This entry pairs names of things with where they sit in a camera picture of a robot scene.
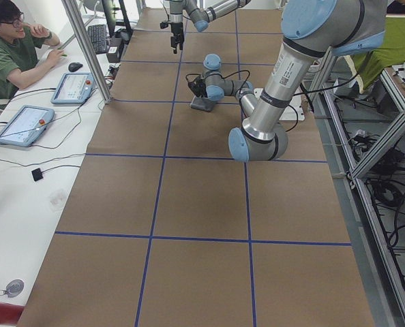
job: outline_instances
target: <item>green t-shirt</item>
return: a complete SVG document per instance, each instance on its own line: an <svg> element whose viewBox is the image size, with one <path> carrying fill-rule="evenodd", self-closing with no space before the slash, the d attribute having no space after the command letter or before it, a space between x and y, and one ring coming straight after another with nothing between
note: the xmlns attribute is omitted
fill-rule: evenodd
<svg viewBox="0 0 405 327"><path fill-rule="evenodd" d="M29 27L24 27L24 31L25 37L14 40L13 44L0 38L0 99L11 98L18 90L7 80L13 69L24 72L38 63L35 47L41 48L45 39L33 37Z"/></svg>

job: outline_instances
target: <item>smiling man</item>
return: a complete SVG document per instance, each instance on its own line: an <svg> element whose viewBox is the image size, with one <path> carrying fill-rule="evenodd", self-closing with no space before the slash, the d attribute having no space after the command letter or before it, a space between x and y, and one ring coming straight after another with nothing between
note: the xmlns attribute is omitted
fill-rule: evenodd
<svg viewBox="0 0 405 327"><path fill-rule="evenodd" d="M35 47L56 46L59 37L41 24L27 24L24 14L10 0L0 0L0 99L13 97L46 75L63 51L52 50L38 64Z"/></svg>

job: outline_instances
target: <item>man's hand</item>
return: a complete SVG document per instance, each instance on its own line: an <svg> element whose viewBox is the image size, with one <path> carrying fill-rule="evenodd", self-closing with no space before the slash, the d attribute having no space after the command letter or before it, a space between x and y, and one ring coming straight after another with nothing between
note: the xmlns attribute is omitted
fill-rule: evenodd
<svg viewBox="0 0 405 327"><path fill-rule="evenodd" d="M31 34L34 37L42 38L42 37L48 37L50 35L50 31L41 24L29 24L29 26L30 26Z"/></svg>
<svg viewBox="0 0 405 327"><path fill-rule="evenodd" d="M48 53L48 56L46 58L46 62L51 64L51 67L56 66L56 64L59 62L61 56L64 55L63 50L52 50L50 53Z"/></svg>

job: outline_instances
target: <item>blue tablet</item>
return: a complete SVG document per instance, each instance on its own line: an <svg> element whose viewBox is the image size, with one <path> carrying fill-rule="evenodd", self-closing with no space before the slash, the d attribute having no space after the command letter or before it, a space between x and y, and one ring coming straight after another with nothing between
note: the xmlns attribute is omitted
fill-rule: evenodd
<svg viewBox="0 0 405 327"><path fill-rule="evenodd" d="M66 106L83 104L91 96L94 84L91 73L64 73L51 103Z"/></svg>
<svg viewBox="0 0 405 327"><path fill-rule="evenodd" d="M23 106L0 131L0 144L30 146L46 129L53 117L53 109Z"/></svg>

